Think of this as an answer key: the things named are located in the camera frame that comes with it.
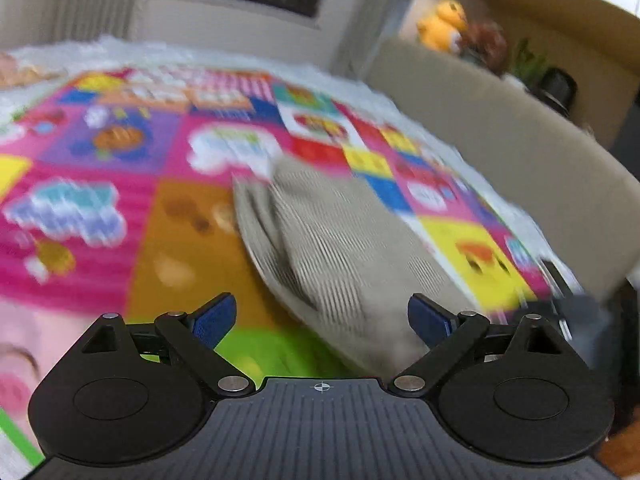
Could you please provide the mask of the beige pleated curtain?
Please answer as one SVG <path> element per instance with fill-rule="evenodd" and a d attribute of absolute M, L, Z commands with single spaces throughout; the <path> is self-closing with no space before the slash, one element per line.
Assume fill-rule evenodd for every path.
<path fill-rule="evenodd" d="M 136 36 L 148 0 L 1 0 L 3 50 Z"/>

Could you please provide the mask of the brown plush toy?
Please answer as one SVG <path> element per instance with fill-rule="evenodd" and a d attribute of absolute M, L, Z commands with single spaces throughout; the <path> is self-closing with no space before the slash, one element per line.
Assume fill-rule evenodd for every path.
<path fill-rule="evenodd" d="M 509 44 L 503 28 L 494 21 L 469 24 L 457 41 L 461 56 L 472 56 L 486 70 L 500 76 L 509 62 Z"/>

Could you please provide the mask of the beige striped knit garment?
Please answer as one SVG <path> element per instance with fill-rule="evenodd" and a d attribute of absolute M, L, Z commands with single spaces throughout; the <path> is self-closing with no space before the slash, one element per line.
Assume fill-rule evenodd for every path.
<path fill-rule="evenodd" d="M 281 156 L 269 181 L 236 178 L 236 224 L 273 296 L 349 365 L 388 379 L 427 352 L 408 321 L 420 292 L 452 313 L 474 302 L 361 178 Z"/>

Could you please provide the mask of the yellow plush toy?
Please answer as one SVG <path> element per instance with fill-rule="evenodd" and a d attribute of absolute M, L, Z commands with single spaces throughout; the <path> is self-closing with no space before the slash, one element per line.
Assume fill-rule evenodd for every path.
<path fill-rule="evenodd" d="M 438 52 L 458 54 L 462 34 L 469 22 L 458 0 L 439 0 L 430 13 L 416 23 L 422 46 Z"/>

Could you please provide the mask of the colourful cartoon patchwork blanket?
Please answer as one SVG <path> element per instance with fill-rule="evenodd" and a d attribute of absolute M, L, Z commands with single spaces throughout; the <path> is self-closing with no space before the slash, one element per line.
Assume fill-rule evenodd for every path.
<path fill-rule="evenodd" d="M 547 284 L 423 134 L 261 72 L 83 73 L 1 130 L 4 417 L 25 416 L 36 479 L 542 479 L 454 440 L 422 401 L 348 379 L 258 280 L 236 178 L 292 154 L 365 180 L 480 306 Z M 228 292 L 215 351 L 254 392 L 211 398 L 154 328 Z"/>

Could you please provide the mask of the black round jar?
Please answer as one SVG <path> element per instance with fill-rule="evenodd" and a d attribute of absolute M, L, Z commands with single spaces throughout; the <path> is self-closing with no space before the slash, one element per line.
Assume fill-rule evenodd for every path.
<path fill-rule="evenodd" d="M 574 105 L 577 91 L 576 80 L 562 68 L 552 66 L 537 82 L 533 94 L 549 106 L 568 113 Z"/>

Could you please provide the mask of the green potted plant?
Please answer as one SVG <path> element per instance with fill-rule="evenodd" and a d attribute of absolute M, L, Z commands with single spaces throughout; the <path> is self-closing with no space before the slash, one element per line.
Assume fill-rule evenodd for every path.
<path fill-rule="evenodd" d="M 522 38 L 513 49 L 509 73 L 526 87 L 531 87 L 542 77 L 547 66 L 547 52 L 534 52 L 529 47 L 529 39 Z"/>

